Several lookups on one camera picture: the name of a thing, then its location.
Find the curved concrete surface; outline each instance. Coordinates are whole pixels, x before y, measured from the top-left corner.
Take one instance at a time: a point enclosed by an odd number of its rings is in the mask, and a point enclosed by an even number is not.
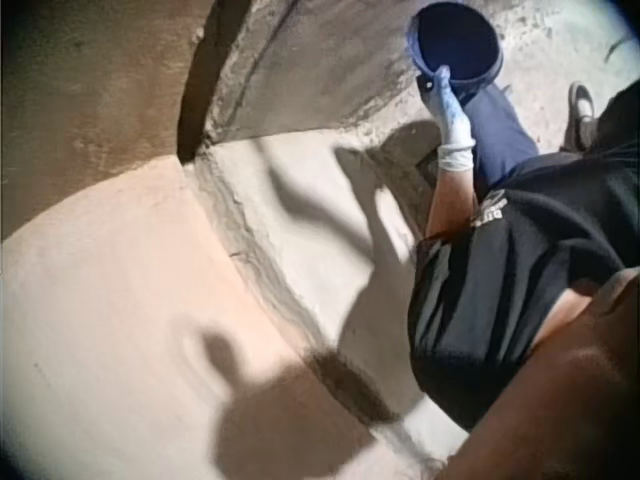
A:
[[[418,478],[274,329],[177,158],[3,248],[4,444],[34,478]]]

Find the blue glove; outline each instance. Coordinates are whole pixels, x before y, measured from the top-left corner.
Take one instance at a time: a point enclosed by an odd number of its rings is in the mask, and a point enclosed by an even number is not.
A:
[[[449,84],[449,67],[441,66],[433,82],[421,75],[417,78],[423,103],[440,128],[442,145],[438,148],[438,166],[443,170],[461,172],[473,168],[472,149],[476,144],[471,137],[469,117]]]

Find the shoe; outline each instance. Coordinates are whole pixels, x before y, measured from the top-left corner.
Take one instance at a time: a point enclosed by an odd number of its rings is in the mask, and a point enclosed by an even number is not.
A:
[[[569,87],[569,124],[564,134],[564,150],[584,152],[587,149],[580,138],[580,123],[594,116],[593,98],[589,90],[582,83],[573,82]]]

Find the black shirt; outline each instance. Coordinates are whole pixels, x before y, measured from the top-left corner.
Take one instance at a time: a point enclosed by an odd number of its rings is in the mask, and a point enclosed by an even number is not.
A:
[[[638,147],[566,165],[526,162],[468,231],[418,246],[409,307],[414,375],[471,429],[524,363],[559,295],[640,265]]]

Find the bucket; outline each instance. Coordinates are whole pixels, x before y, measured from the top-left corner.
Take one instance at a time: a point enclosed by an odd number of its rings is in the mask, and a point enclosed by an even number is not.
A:
[[[429,80],[441,65],[449,66],[451,88],[461,102],[490,85],[504,62],[489,20],[461,3],[424,7],[411,19],[407,43],[413,63]]]

